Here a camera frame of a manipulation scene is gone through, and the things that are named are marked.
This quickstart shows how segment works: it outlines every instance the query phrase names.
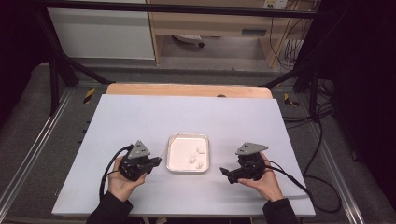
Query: metal floor strip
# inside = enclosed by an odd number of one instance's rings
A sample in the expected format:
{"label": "metal floor strip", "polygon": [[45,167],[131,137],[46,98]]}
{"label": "metal floor strip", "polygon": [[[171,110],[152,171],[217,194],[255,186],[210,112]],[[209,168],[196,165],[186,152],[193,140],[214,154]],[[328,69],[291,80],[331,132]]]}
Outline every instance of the metal floor strip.
{"label": "metal floor strip", "polygon": [[[306,97],[300,94],[297,94],[297,96],[305,114],[309,116],[308,101]],[[314,131],[316,140],[318,142],[320,135],[319,126],[314,122],[310,122],[310,125],[312,130]],[[324,137],[322,138],[320,146],[320,154],[332,179],[332,183],[334,184],[334,187],[338,190],[338,193],[341,196],[349,222],[353,224],[364,223],[363,217],[361,216],[361,211],[356,205],[355,200],[353,199],[353,196],[349,190],[349,187],[347,186],[347,182],[345,181],[344,176],[338,168],[338,165],[336,164]]]}
{"label": "metal floor strip", "polygon": [[74,88],[68,88],[64,92],[61,97],[60,105],[58,110],[55,114],[48,118],[46,124],[44,125],[43,129],[41,130],[40,134],[38,135],[37,139],[33,143],[32,147],[30,148],[29,152],[27,153],[25,159],[21,163],[20,168],[18,169],[17,173],[14,175],[12,180],[9,182],[6,190],[4,191],[3,195],[0,198],[0,223],[3,222],[6,214],[11,207],[12,203],[14,202],[15,198],[17,197],[24,181],[26,180],[27,176],[29,175],[30,171],[32,170],[33,166],[35,165],[35,161],[37,160],[38,156],[44,145],[46,144],[47,140],[50,137],[50,134],[55,127],[56,123],[58,122],[60,116],[64,112],[64,109],[69,101],[70,95],[73,92]]}

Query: tray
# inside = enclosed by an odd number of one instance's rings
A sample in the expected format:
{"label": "tray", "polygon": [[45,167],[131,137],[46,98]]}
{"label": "tray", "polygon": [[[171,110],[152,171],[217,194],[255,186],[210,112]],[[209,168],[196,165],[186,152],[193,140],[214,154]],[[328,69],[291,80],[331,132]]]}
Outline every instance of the tray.
{"label": "tray", "polygon": [[196,174],[209,168],[209,142],[203,134],[179,133],[169,138],[166,167],[175,173]]}

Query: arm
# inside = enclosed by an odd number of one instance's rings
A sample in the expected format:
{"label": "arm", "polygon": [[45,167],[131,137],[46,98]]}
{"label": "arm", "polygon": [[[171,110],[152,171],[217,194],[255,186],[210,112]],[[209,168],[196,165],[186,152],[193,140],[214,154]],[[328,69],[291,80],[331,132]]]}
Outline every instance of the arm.
{"label": "arm", "polygon": [[118,157],[114,163],[113,172],[108,176],[108,192],[102,198],[97,208],[87,219],[87,224],[117,224],[122,223],[133,206],[128,201],[137,186],[145,183],[147,174],[143,174],[136,181],[124,178],[117,168],[122,157]]}
{"label": "arm", "polygon": [[[265,155],[263,153],[260,154],[262,155],[265,165],[271,166],[271,163]],[[289,200],[283,198],[282,191],[280,190],[273,170],[266,168],[260,180],[239,179],[238,182],[254,188],[264,199],[268,200],[262,209],[268,224],[298,223]]]}

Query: power strip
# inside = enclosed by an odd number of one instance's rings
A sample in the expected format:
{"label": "power strip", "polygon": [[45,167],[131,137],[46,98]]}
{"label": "power strip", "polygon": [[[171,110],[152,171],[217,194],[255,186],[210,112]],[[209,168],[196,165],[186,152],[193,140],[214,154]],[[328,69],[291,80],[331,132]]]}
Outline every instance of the power strip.
{"label": "power strip", "polygon": [[288,0],[265,0],[262,8],[267,9],[285,9]]}

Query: person's left hand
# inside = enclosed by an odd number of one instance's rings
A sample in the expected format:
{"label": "person's left hand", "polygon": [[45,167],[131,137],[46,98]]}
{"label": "person's left hand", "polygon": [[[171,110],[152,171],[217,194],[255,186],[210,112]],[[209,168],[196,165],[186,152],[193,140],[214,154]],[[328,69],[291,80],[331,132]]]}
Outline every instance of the person's left hand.
{"label": "person's left hand", "polygon": [[[113,172],[117,171],[122,157],[116,158]],[[123,203],[128,200],[137,186],[145,183],[147,174],[141,175],[136,181],[126,179],[120,172],[114,172],[108,176],[108,191]]]}

